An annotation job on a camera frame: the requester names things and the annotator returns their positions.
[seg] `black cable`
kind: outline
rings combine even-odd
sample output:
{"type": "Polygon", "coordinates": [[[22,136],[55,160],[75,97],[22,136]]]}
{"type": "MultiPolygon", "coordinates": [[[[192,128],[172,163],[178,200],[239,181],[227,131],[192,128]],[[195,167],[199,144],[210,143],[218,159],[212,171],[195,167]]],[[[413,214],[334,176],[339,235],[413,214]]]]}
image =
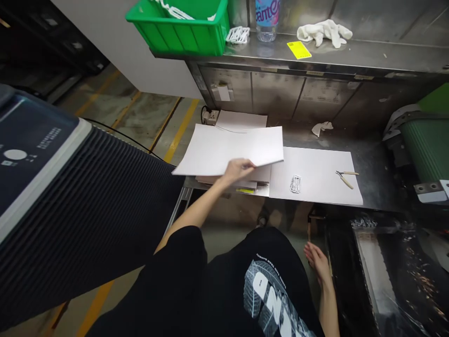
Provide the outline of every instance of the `black cable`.
{"type": "Polygon", "coordinates": [[[207,107],[207,105],[203,105],[203,107],[201,108],[201,114],[200,114],[201,124],[205,124],[205,122],[203,121],[203,111],[204,111],[204,108],[206,108],[206,111],[207,111],[208,113],[211,113],[211,112],[212,112],[212,109],[209,109],[209,108],[207,107]]]}
{"type": "Polygon", "coordinates": [[[100,124],[100,125],[102,125],[102,126],[108,128],[108,129],[110,129],[110,130],[112,130],[112,131],[114,131],[114,132],[117,132],[117,133],[121,134],[122,136],[124,136],[124,137],[126,137],[126,138],[132,140],[134,143],[136,143],[136,144],[140,145],[141,147],[143,147],[146,151],[148,151],[149,154],[152,154],[153,156],[155,156],[155,157],[158,158],[159,160],[162,160],[163,162],[166,162],[166,161],[163,160],[161,157],[157,156],[153,151],[150,151],[146,146],[140,144],[137,140],[134,140],[134,139],[131,138],[130,136],[127,136],[127,135],[125,135],[124,133],[122,133],[122,132],[120,132],[120,131],[118,131],[118,130],[112,128],[112,127],[110,127],[109,125],[103,124],[103,123],[101,123],[101,122],[99,122],[99,121],[96,121],[96,120],[94,120],[94,119],[90,119],[90,118],[84,118],[84,119],[85,119],[86,121],[88,121],[88,122],[91,122],[91,123],[97,123],[97,124],[100,124]]]}

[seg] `power strip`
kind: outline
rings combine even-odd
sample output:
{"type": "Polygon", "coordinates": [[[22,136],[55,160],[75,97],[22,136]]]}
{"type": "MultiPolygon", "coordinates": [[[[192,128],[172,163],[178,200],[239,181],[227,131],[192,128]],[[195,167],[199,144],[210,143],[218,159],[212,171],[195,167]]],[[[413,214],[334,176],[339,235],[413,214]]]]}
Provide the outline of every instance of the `power strip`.
{"type": "Polygon", "coordinates": [[[206,125],[215,125],[215,123],[217,122],[218,119],[218,115],[219,115],[220,111],[218,110],[212,110],[212,112],[208,112],[208,111],[203,111],[203,122],[206,125]]]}

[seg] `metal bracket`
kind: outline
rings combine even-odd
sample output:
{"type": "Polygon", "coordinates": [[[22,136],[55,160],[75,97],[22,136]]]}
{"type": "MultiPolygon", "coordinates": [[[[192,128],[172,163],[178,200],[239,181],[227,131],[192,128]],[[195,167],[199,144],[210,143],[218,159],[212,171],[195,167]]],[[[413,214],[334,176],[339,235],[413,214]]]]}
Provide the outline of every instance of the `metal bracket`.
{"type": "Polygon", "coordinates": [[[449,200],[449,180],[414,185],[420,202],[424,204],[447,203],[449,200]]]}
{"type": "Polygon", "coordinates": [[[423,111],[410,111],[399,116],[394,120],[388,129],[386,134],[391,133],[393,130],[398,129],[402,124],[411,122],[416,119],[449,119],[449,113],[447,112],[423,112],[423,111]]]}

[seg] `black t-shirt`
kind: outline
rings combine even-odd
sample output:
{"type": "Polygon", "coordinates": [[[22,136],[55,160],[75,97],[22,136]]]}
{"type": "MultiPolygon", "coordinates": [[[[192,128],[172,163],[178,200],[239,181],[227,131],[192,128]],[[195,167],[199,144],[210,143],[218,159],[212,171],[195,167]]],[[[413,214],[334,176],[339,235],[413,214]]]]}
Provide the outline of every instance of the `black t-shirt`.
{"type": "Polygon", "coordinates": [[[87,334],[324,336],[304,267],[276,228],[257,228],[207,264],[201,231],[184,227],[87,334]]]}

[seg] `cabinet door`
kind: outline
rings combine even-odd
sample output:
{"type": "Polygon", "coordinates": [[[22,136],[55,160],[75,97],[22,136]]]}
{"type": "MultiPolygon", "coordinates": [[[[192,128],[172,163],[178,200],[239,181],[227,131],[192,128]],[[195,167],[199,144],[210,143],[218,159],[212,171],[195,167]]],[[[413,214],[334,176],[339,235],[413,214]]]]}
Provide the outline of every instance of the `cabinet door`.
{"type": "Polygon", "coordinates": [[[251,72],[209,67],[200,70],[218,109],[253,113],[251,72]],[[229,98],[220,95],[217,89],[220,85],[228,87],[229,98]]]}
{"type": "Polygon", "coordinates": [[[308,77],[293,120],[322,123],[332,121],[359,83],[308,77]]]}
{"type": "Polygon", "coordinates": [[[303,83],[302,76],[253,72],[254,113],[290,120],[303,83]]]}

